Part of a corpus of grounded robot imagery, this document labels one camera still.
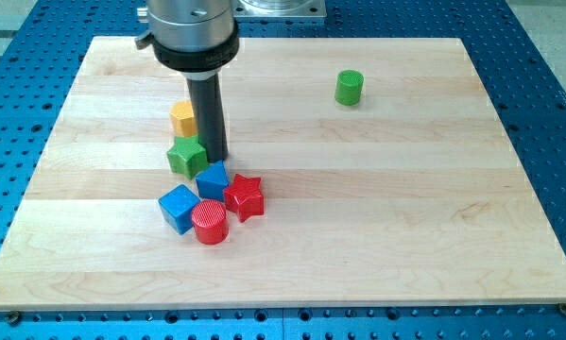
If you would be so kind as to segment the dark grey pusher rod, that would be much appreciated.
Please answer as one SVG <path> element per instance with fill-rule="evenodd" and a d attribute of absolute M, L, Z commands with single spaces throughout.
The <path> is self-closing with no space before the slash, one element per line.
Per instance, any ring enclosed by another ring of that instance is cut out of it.
<path fill-rule="evenodd" d="M 197 125 L 198 142 L 208 162 L 224 161 L 228 144 L 218 74 L 204 80 L 187 79 Z"/>

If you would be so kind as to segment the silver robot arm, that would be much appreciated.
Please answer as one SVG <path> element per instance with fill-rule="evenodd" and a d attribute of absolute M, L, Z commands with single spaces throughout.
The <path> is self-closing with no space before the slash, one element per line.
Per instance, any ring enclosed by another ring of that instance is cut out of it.
<path fill-rule="evenodd" d="M 153 48 L 156 59 L 186 78 L 199 143 L 209 162 L 228 156 L 218 73 L 240 46 L 238 24 L 229 0 L 146 0 L 137 9 L 148 29 L 136 47 Z"/>

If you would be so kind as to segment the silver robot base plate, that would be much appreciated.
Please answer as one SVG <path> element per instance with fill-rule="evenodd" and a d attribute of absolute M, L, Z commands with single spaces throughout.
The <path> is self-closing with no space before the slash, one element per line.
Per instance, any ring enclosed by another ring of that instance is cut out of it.
<path fill-rule="evenodd" d="M 325 0 L 231 0 L 235 17 L 240 19 L 323 19 Z"/>

